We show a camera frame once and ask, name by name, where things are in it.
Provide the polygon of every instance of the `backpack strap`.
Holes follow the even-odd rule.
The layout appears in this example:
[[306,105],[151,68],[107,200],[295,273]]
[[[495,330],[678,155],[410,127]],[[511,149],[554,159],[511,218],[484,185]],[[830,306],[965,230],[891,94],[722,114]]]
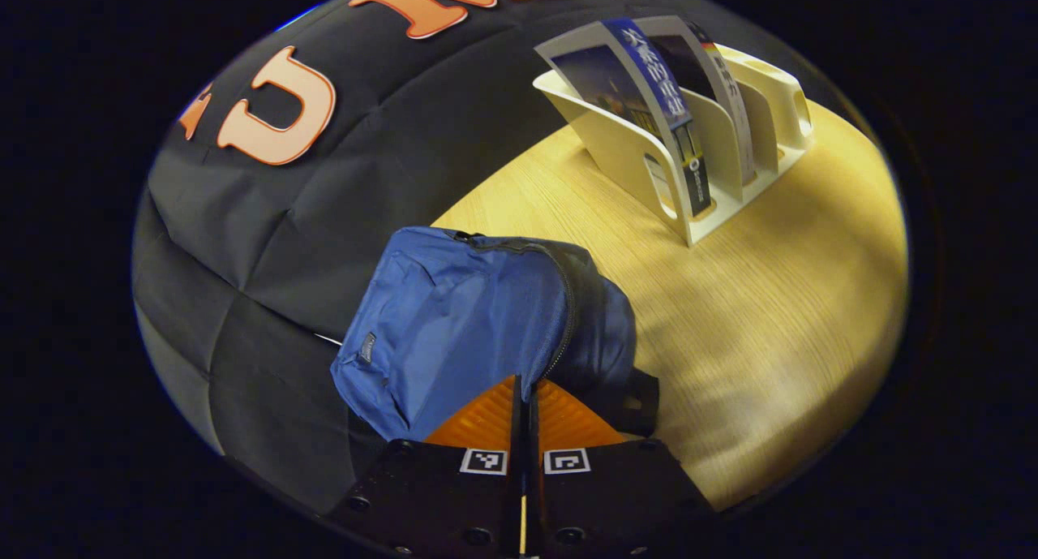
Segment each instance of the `backpack strap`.
[[[640,408],[628,408],[628,397],[637,400]],[[623,404],[620,404],[608,419],[616,430],[648,438],[656,430],[656,414],[659,411],[659,379],[638,369],[631,369],[624,388]]]

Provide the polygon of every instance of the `wood grain surface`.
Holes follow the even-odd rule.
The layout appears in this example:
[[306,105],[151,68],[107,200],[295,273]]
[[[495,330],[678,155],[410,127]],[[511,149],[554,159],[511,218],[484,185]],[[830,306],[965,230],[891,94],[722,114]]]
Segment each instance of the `wood grain surface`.
[[604,177],[569,127],[434,223],[589,249],[633,305],[635,366],[660,379],[656,438],[718,510],[852,425],[904,322],[907,242],[890,171],[859,131],[809,107],[811,151],[693,248]]

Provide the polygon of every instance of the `book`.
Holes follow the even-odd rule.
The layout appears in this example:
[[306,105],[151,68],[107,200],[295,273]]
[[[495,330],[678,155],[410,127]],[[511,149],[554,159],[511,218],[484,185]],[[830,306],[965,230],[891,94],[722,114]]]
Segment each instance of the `book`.
[[634,23],[663,56],[682,88],[715,101],[728,112],[735,125],[742,183],[748,183],[756,175],[749,118],[738,83],[713,40],[695,22],[678,16],[639,18]]
[[633,20],[586,24],[535,49],[582,100],[660,140],[681,167],[692,216],[710,206],[694,119],[674,74]]

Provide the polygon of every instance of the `blue bag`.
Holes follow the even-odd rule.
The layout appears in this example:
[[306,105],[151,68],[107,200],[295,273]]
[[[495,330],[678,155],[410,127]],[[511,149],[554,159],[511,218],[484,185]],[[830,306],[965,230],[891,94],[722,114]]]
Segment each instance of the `blue bag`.
[[[523,400],[549,379],[617,429],[649,435],[658,386],[632,376],[634,345],[627,297],[585,249],[407,227],[389,239],[331,373],[387,441],[425,440],[512,374]],[[622,407],[631,379],[636,414]]]

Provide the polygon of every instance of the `bag label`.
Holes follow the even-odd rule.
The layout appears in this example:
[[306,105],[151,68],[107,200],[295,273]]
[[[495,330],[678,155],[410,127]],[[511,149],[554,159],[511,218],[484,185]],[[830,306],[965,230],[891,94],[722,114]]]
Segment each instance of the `bag label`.
[[367,336],[364,337],[364,343],[360,344],[360,360],[371,364],[372,348],[375,348],[375,334],[367,333]]

